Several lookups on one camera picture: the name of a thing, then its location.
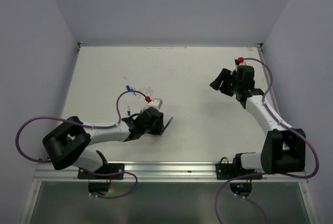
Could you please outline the blue patterned pen two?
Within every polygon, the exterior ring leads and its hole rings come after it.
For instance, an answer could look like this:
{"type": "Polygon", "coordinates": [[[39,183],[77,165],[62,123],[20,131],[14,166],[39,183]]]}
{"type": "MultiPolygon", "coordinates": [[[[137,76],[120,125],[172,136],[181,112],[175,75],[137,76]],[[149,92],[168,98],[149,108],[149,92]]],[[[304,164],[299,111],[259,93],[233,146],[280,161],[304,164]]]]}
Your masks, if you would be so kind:
{"type": "Polygon", "coordinates": [[[174,119],[174,117],[171,117],[171,118],[169,119],[169,121],[166,123],[166,125],[165,125],[165,126],[162,126],[161,134],[164,133],[164,131],[167,129],[167,127],[170,125],[170,123],[172,122],[173,119],[174,119]]]}

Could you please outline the white marker blue label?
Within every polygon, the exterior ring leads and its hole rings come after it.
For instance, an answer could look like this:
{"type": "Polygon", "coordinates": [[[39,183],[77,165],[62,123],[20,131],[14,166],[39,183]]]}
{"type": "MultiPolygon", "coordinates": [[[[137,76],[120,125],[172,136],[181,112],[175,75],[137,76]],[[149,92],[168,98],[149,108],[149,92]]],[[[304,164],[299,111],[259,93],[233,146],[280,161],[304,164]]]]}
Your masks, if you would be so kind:
{"type": "Polygon", "coordinates": [[[130,116],[131,115],[131,109],[130,109],[130,107],[128,106],[127,107],[127,116],[130,116]]]}

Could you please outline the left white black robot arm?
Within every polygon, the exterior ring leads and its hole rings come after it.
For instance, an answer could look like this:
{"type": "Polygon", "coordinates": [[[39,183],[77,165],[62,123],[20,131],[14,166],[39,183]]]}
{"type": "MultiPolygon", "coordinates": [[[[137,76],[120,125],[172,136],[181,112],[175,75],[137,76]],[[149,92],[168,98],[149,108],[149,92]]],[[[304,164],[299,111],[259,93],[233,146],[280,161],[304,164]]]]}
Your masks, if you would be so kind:
{"type": "Polygon", "coordinates": [[[56,170],[75,166],[90,171],[100,179],[113,173],[101,151],[87,147],[103,142],[128,142],[144,134],[162,135],[165,130],[164,114],[154,107],[148,107],[139,114],[121,119],[114,128],[84,128],[78,117],[69,118],[74,123],[64,122],[43,138],[42,143],[56,170]]]}

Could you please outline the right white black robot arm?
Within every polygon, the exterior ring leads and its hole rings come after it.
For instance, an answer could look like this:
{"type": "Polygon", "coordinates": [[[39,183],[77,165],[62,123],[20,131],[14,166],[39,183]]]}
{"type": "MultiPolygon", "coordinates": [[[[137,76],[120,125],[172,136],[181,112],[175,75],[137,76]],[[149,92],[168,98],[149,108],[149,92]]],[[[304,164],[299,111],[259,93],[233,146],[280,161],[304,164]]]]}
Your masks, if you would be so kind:
{"type": "Polygon", "coordinates": [[[240,65],[234,71],[224,68],[210,87],[225,95],[235,96],[266,135],[261,152],[235,155],[232,173],[236,178],[244,178],[256,170],[268,175],[304,170],[305,133],[284,123],[264,99],[264,92],[255,87],[252,66],[240,65]]]}

